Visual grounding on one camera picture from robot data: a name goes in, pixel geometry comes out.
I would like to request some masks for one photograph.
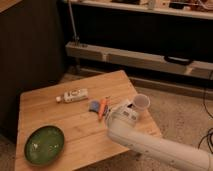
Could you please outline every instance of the cable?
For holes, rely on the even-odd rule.
[[[207,132],[207,134],[202,137],[202,139],[200,140],[199,144],[198,144],[198,149],[200,148],[203,140],[206,139],[206,142],[208,144],[209,150],[211,151],[211,153],[213,154],[213,128],[210,128]]]
[[[209,74],[209,81],[211,81],[212,75],[213,75],[213,70]],[[206,91],[207,91],[207,87],[208,87],[208,84],[205,86],[204,92],[203,92],[203,105],[204,105],[206,113],[213,119],[213,114],[211,114],[209,112],[209,110],[208,110],[208,108],[206,106]],[[207,134],[201,138],[201,140],[200,140],[200,142],[198,144],[198,149],[200,148],[200,146],[201,146],[201,144],[202,144],[204,139],[206,139],[206,142],[207,142],[207,145],[209,147],[209,150],[213,154],[213,128],[210,128],[207,131]]]

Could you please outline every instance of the green plate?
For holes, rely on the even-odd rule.
[[[64,134],[56,126],[44,126],[28,138],[24,154],[33,165],[43,166],[54,161],[64,146]]]

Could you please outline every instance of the orange handle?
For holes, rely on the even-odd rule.
[[[106,105],[107,105],[107,99],[102,99],[100,101],[100,108],[99,108],[99,111],[98,111],[98,119],[100,121],[103,118],[103,114],[104,114],[104,110],[105,110]]]

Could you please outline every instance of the paper cup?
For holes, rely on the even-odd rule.
[[[132,109],[141,114],[150,106],[149,97],[144,94],[138,94],[132,101]]]

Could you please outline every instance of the wooden table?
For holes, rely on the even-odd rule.
[[[0,13],[22,0],[0,0]]]
[[[55,97],[65,91],[88,88],[89,99],[57,104]],[[70,171],[128,151],[106,135],[104,122],[89,112],[89,102],[110,96],[110,107],[137,94],[124,71],[117,71],[25,92],[21,95],[15,170]],[[52,164],[37,168],[27,164],[24,144],[29,135],[45,125],[56,125],[65,135],[65,147]],[[160,137],[161,132],[146,111],[136,129]]]

